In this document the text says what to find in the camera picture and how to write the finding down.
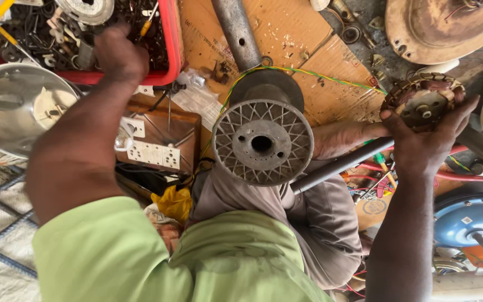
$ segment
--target red plastic crate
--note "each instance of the red plastic crate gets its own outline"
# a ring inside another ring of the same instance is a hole
[[[141,85],[160,86],[173,82],[178,78],[182,66],[181,55],[183,51],[182,41],[179,39],[180,19],[176,0],[158,0],[159,14],[162,19],[163,34],[165,35],[165,46],[169,69],[167,71],[151,70],[148,76],[141,82]],[[97,84],[104,76],[103,72],[67,71],[55,72],[69,81],[81,84]]]

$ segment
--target hole in motor hub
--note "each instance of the hole in motor hub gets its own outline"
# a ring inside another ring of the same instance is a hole
[[[272,147],[272,140],[259,135],[251,141],[251,146],[256,152],[265,152]]]

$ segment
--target wooden board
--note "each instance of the wooden board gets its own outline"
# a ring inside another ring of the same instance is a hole
[[[174,144],[175,148],[180,149],[180,169],[172,169],[155,164],[138,162],[128,159],[126,152],[117,152],[117,160],[142,166],[178,172],[185,175],[193,174],[198,164],[199,142],[201,134],[201,117],[198,114],[171,109],[171,129],[167,131],[169,112],[165,108],[157,108],[148,112],[146,107],[129,106],[130,112],[142,113],[132,114],[131,118],[144,121],[145,137],[134,138],[137,141],[155,143],[167,146]]]

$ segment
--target yellow plastic bag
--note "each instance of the yellow plastic bag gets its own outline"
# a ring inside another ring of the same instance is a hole
[[[165,189],[163,196],[158,196],[154,193],[150,195],[152,201],[158,205],[158,209],[165,216],[175,219],[179,223],[185,224],[190,215],[191,193],[188,188],[176,190],[176,186],[172,185]]]

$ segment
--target copper winding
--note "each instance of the copper winding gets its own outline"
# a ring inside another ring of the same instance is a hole
[[[444,109],[445,112],[453,110],[456,104],[461,104],[465,99],[465,88],[455,78],[438,72],[422,73],[394,86],[385,97],[381,110],[389,109],[401,114],[407,102],[423,90],[437,91],[445,97],[448,100]],[[429,131],[431,128],[433,128],[433,125],[424,125],[413,127],[413,130],[423,132]]]
[[[395,110],[400,105],[405,104],[409,99],[411,99],[419,88],[439,91],[450,90],[452,87],[454,87],[453,93],[458,93],[460,97],[459,103],[462,102],[465,94],[465,87],[463,87],[460,81],[456,80],[455,78],[438,72],[414,75],[410,79],[401,81],[398,83],[398,85],[391,89],[389,94],[385,97],[382,110]]]

